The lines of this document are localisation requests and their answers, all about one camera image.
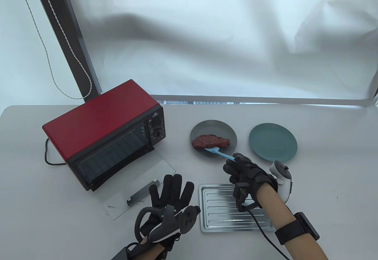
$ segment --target white rope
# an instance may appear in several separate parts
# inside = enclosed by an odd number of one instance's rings
[[[50,58],[49,58],[49,56],[48,56],[48,52],[47,52],[46,45],[45,45],[45,43],[44,43],[44,41],[43,41],[43,39],[42,39],[41,33],[39,32],[39,29],[38,29],[38,27],[37,27],[37,23],[35,22],[35,19],[34,19],[34,15],[33,15],[33,13],[31,12],[29,2],[28,2],[27,0],[25,0],[25,2],[26,2],[26,4],[27,4],[27,8],[29,9],[29,12],[30,12],[31,18],[33,19],[33,23],[34,23],[35,29],[37,30],[37,33],[38,33],[39,39],[41,40],[42,45],[43,45],[43,48],[45,49],[45,52],[46,52],[46,58],[47,58],[47,63],[48,63],[48,66],[49,66],[49,68],[50,68],[51,77],[53,78],[53,82],[54,82],[55,86],[58,88],[58,90],[59,90],[63,95],[65,95],[66,97],[69,97],[69,98],[71,98],[71,99],[74,99],[74,100],[84,99],[84,98],[88,97],[89,94],[90,94],[91,91],[92,91],[92,80],[91,80],[91,78],[89,77],[88,73],[85,71],[85,68],[84,68],[83,65],[81,64],[80,60],[78,60],[77,56],[76,56],[75,53],[73,52],[72,47],[71,47],[71,45],[70,45],[70,42],[69,42],[69,40],[67,39],[67,36],[66,36],[65,32],[63,31],[63,28],[62,28],[62,26],[61,26],[61,23],[59,22],[58,17],[57,17],[56,14],[55,14],[55,10],[53,9],[53,6],[51,5],[50,0],[47,0],[47,1],[48,1],[49,5],[50,5],[50,8],[51,8],[53,14],[54,14],[55,20],[57,21],[59,27],[61,28],[62,34],[63,34],[64,38],[66,39],[67,45],[68,45],[68,47],[70,48],[70,51],[71,51],[73,57],[76,59],[77,63],[81,66],[81,68],[82,68],[82,70],[84,71],[85,75],[88,77],[88,80],[89,80],[89,83],[90,83],[89,92],[88,92],[88,94],[87,94],[86,96],[84,96],[84,97],[81,97],[81,98],[73,98],[73,97],[70,97],[69,95],[67,95],[65,92],[63,92],[63,91],[58,87],[58,85],[57,85],[56,82],[55,82],[55,78],[54,78],[54,75],[53,75],[53,71],[52,71],[52,69],[51,69]]]

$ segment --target metal bracket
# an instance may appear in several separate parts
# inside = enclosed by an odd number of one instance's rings
[[[160,182],[157,179],[154,179],[152,182],[144,186],[141,190],[139,190],[137,193],[132,195],[127,199],[127,205],[129,207],[133,206],[136,202],[138,202],[140,199],[142,199],[144,196],[146,196],[149,193],[149,188],[151,185],[155,184],[158,186]]]

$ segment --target black pole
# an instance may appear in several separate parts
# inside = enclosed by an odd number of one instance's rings
[[[50,24],[53,27],[55,35],[59,41],[61,49],[66,57],[66,60],[70,66],[72,74],[76,80],[77,86],[79,87],[80,93],[82,96],[88,94],[89,91],[89,80],[82,70],[81,66],[77,63],[76,59],[73,57],[70,48],[67,45],[67,42],[62,34],[62,31],[54,17],[54,14],[50,8],[50,5],[47,0],[41,0],[42,5],[45,9],[45,12],[50,20]],[[91,94],[84,99],[85,102],[97,97],[101,94],[101,87],[98,82],[95,70],[93,68],[91,59],[88,54],[87,47],[85,46],[83,36],[81,34],[79,24],[75,13],[72,8],[70,0],[50,0],[51,5],[53,6],[55,13],[58,17],[59,22],[62,25],[62,28],[69,40],[71,47],[80,60],[81,64],[88,72],[89,77],[92,80],[92,91]]]

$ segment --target teal plate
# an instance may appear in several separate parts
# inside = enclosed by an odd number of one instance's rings
[[[286,162],[292,159],[298,150],[294,135],[285,127],[274,123],[255,126],[248,140],[252,150],[268,161]]]

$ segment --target white controller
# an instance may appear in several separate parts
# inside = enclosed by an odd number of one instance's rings
[[[270,166],[269,171],[276,176],[278,183],[278,195],[285,203],[289,200],[291,193],[291,187],[293,182],[291,181],[291,174],[289,168],[282,164],[280,161],[275,160]]]

